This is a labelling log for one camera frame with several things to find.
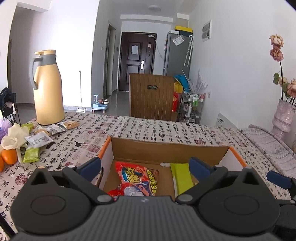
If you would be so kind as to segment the green white snack bar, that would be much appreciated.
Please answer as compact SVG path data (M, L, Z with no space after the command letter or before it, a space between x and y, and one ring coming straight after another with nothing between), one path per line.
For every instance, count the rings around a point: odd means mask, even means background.
M188 163L170 163L175 197L194 186Z

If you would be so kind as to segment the red yellow snack bag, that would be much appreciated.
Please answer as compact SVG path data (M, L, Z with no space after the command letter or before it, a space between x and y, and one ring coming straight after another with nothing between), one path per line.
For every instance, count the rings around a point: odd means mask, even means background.
M114 199L119 196L156 196L159 171L137 164L115 163L120 184L108 194Z

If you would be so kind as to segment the pink patterned folded cloth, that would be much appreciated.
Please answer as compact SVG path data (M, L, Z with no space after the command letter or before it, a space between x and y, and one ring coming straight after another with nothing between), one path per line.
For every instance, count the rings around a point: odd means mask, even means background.
M278 172L295 178L295 152L272 132L255 125L239 131L274 165Z

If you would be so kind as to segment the calligraphy print tablecloth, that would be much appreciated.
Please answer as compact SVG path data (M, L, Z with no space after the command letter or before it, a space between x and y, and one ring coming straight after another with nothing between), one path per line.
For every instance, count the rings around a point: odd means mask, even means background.
M1 177L4 219L14 240L295 240L295 196L267 180L278 170L239 129L128 116L67 113L79 126L55 140L37 166ZM241 171L215 171L174 199L101 190L103 168L89 182L77 167L98 157L108 137L192 146L233 147Z

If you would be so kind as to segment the small green snack packet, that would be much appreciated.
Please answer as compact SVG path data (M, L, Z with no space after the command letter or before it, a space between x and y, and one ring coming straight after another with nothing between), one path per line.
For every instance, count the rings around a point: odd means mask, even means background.
M22 163L35 163L39 160L39 148L27 148Z

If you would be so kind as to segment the pink ceramic vase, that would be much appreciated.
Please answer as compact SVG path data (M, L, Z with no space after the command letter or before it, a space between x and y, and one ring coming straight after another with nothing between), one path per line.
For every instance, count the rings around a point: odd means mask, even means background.
M272 133L279 139L291 131L294 114L295 106L280 99L272 120Z

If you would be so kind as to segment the red gift box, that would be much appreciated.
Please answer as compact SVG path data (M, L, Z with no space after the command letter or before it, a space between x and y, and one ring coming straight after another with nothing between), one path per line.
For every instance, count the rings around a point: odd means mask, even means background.
M177 112L178 104L179 104L179 94L177 92L174 92L174 94L173 94L172 112L174 112L174 113Z

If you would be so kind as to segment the white cream cloth flower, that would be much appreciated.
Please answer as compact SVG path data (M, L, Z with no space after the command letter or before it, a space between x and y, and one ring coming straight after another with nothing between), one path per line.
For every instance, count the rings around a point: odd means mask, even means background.
M8 134L4 136L1 140L1 147L4 150L16 150L18 162L22 162L21 156L21 146L27 141L25 137L30 135L27 126L21 127L19 124L15 123L12 127L8 128Z

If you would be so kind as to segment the orange mandarin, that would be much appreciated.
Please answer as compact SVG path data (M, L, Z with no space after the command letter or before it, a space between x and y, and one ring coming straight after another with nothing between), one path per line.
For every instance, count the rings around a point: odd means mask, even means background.
M3 161L8 165L13 165L18 161L18 156L15 149L5 150L1 152L1 157Z
M0 173L3 172L5 168L5 162L2 157L0 157Z

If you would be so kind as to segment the wooden chair back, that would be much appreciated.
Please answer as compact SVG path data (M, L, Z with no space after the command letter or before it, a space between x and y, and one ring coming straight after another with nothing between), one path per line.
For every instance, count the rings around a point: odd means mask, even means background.
M170 76L129 75L130 116L170 121L174 95L174 78Z

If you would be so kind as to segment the yellow thermos jug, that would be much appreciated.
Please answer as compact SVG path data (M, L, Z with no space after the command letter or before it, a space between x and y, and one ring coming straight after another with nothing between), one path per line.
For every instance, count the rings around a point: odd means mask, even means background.
M35 52L29 67L33 88L37 123L52 125L65 118L62 97L62 79L56 62L55 50Z

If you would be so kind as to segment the black folding chair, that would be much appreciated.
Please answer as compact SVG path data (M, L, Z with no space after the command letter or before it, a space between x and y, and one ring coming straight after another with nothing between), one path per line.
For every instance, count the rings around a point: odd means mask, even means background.
M5 87L1 91L1 114L4 120L8 120L12 125L14 123L21 124L18 107L16 102L16 93Z

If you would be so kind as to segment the grey refrigerator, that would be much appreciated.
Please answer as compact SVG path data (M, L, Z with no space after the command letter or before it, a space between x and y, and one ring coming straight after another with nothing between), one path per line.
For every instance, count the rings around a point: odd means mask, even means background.
M189 76L193 40L193 33L190 32L179 31L179 34L176 34L170 31L167 33L163 75Z

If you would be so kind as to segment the dark brown door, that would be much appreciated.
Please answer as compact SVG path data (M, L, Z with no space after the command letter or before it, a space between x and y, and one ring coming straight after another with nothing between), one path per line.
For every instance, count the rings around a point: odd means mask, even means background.
M122 32L118 71L118 90L129 90L130 73L152 74L157 34Z

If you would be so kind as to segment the yellow box on fridge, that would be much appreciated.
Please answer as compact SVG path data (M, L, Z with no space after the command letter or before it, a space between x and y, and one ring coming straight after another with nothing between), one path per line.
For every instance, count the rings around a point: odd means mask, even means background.
M178 26L178 25L175 26L174 30L179 31L179 32L187 32L187 33L192 33L193 32L192 28Z

